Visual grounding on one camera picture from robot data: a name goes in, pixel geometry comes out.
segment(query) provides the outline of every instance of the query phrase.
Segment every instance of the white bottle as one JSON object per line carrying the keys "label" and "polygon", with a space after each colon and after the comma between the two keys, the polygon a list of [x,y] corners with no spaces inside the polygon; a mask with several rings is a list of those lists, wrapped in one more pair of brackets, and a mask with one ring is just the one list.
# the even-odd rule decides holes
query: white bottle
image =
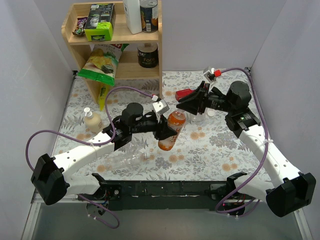
{"label": "white bottle", "polygon": [[139,0],[123,0],[126,24],[132,34],[142,31],[140,1]]}
{"label": "white bottle", "polygon": [[98,113],[90,111],[89,107],[84,110],[84,123],[93,134],[100,133],[104,128],[104,124]]}

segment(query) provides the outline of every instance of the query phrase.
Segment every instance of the white wall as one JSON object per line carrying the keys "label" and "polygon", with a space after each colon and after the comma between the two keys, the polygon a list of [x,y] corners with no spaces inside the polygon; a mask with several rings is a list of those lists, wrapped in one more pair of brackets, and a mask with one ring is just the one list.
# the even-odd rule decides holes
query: white wall
{"label": "white wall", "polygon": [[[320,2],[286,1],[253,67],[270,135],[303,173],[320,180]],[[320,183],[305,207],[314,239],[319,231]]]}
{"label": "white wall", "polygon": [[[72,3],[88,0],[34,1],[76,70],[61,36],[61,25]],[[285,1],[162,0],[163,69],[250,67]]]}
{"label": "white wall", "polygon": [[[17,240],[34,192],[26,142],[38,130],[59,129],[72,71],[33,0],[0,4],[0,239]],[[33,165],[51,153],[55,137],[34,138]]]}

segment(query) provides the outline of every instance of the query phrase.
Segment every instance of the tin can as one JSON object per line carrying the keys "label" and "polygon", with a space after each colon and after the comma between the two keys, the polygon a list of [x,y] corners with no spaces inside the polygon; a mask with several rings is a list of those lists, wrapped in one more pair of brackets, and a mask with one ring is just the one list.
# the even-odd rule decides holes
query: tin can
{"label": "tin can", "polygon": [[158,1],[140,1],[142,31],[153,33],[158,30]]}
{"label": "tin can", "polygon": [[144,43],[138,45],[138,62],[141,67],[154,68],[158,65],[158,45],[156,43]]}

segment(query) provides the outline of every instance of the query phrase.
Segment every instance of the floral tablecloth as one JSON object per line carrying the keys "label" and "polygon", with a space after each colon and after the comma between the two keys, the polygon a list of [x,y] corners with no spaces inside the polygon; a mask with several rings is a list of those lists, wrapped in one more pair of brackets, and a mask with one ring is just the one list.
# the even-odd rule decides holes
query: floral tablecloth
{"label": "floral tablecloth", "polygon": [[[175,92],[186,88],[196,88],[205,78],[200,71],[164,71],[163,95],[172,112],[176,109]],[[227,93],[233,81],[247,82],[246,76],[240,71],[224,73],[218,78],[216,87]],[[116,86],[130,86],[147,93],[159,93],[157,79],[118,80]],[[119,116],[127,104],[137,102],[143,105],[144,112],[152,110],[152,101],[135,91],[120,90],[113,93],[107,101],[111,117]],[[76,77],[69,98],[60,132],[79,140],[89,140],[94,135],[84,124],[83,109],[90,107],[100,114],[107,126],[107,114],[99,111],[88,92],[81,77]],[[256,107],[251,100],[249,106],[258,116]],[[214,116],[205,116],[203,121],[192,121],[187,117],[187,124],[181,131],[173,149],[163,151],[158,148],[158,141],[153,134],[134,134],[132,139],[140,152],[149,154],[142,164],[121,169],[112,169],[109,160],[116,155],[123,155],[120,150],[102,156],[94,162],[79,169],[75,175],[99,173],[106,180],[185,180],[185,181],[224,181],[237,172],[252,173],[259,161],[252,152],[229,131],[225,123],[224,112],[215,111]],[[53,154],[66,152],[79,143],[58,137]],[[258,176],[268,181],[269,176],[262,169]]]}

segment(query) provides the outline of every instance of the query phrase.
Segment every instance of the orange bottle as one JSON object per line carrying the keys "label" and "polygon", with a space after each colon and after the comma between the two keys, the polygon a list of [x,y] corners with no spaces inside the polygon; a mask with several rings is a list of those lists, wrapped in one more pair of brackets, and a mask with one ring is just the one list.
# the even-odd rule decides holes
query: orange bottle
{"label": "orange bottle", "polygon": [[177,132],[177,135],[158,141],[158,147],[164,151],[170,151],[174,147],[179,133],[185,125],[185,122],[186,116],[182,112],[172,112],[168,117],[168,126],[173,128]]}

